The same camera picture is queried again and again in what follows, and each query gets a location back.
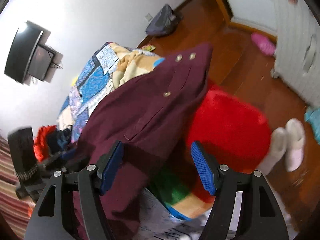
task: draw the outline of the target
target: brown wooden floor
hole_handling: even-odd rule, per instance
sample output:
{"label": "brown wooden floor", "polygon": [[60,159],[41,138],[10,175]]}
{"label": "brown wooden floor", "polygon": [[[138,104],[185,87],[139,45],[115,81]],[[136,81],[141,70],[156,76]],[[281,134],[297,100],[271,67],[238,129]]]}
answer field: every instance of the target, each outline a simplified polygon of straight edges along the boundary
{"label": "brown wooden floor", "polygon": [[280,79],[270,77],[274,58],[262,55],[250,33],[226,27],[218,6],[192,0],[181,12],[184,18],[172,35],[151,40],[157,54],[165,56],[209,41],[214,46],[209,71],[213,81],[264,112],[272,130],[293,117],[303,122],[307,142],[302,166],[288,173],[282,159],[268,175],[295,228],[301,229],[320,200],[320,146],[303,121],[306,104]]}

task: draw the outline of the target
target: gold button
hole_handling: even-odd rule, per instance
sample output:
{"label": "gold button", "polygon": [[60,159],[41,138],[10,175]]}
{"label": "gold button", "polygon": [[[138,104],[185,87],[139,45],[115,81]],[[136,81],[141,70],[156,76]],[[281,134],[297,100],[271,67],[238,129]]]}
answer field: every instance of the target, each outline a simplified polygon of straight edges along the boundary
{"label": "gold button", "polygon": [[196,57],[196,54],[195,53],[191,53],[189,59],[193,60],[195,57]]}
{"label": "gold button", "polygon": [[179,55],[176,57],[176,62],[178,62],[178,61],[180,61],[180,60],[182,60],[182,55],[181,55],[181,54],[179,54]]}
{"label": "gold button", "polygon": [[170,92],[170,91],[163,93],[163,96],[164,96],[165,98],[168,97],[169,95],[171,95],[171,92]]}

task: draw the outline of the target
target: white slipper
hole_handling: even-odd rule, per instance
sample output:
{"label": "white slipper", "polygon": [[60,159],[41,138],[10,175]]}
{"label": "white slipper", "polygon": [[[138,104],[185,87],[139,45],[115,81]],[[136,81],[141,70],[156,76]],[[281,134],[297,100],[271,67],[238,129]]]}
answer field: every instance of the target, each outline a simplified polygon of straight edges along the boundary
{"label": "white slipper", "polygon": [[293,118],[285,125],[288,133],[288,150],[285,156],[285,166],[287,171],[294,171],[303,161],[303,148],[306,136],[302,123]]}
{"label": "white slipper", "polygon": [[286,152],[288,145],[287,137],[287,131],[283,127],[275,129],[271,134],[269,152],[257,167],[257,170],[261,171],[263,175],[268,175]]}

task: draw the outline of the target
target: wall outlet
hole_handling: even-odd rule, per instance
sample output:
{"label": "wall outlet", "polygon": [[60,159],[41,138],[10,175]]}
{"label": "wall outlet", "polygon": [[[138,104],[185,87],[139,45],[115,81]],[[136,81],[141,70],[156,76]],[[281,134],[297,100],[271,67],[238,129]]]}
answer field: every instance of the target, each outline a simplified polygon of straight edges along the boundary
{"label": "wall outlet", "polygon": [[153,17],[151,16],[151,14],[147,14],[146,16],[145,16],[145,19],[147,20],[147,22],[150,22],[152,19],[153,19]]}

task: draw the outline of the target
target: striped curtain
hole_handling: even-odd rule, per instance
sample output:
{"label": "striped curtain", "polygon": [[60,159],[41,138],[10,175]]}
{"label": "striped curtain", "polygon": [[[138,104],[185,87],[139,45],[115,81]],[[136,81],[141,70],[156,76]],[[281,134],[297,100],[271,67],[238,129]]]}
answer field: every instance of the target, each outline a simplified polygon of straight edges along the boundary
{"label": "striped curtain", "polygon": [[15,234],[23,239],[29,221],[28,214],[32,211],[28,203],[32,205],[32,200],[21,201],[17,198],[17,181],[8,142],[0,137],[0,212]]}

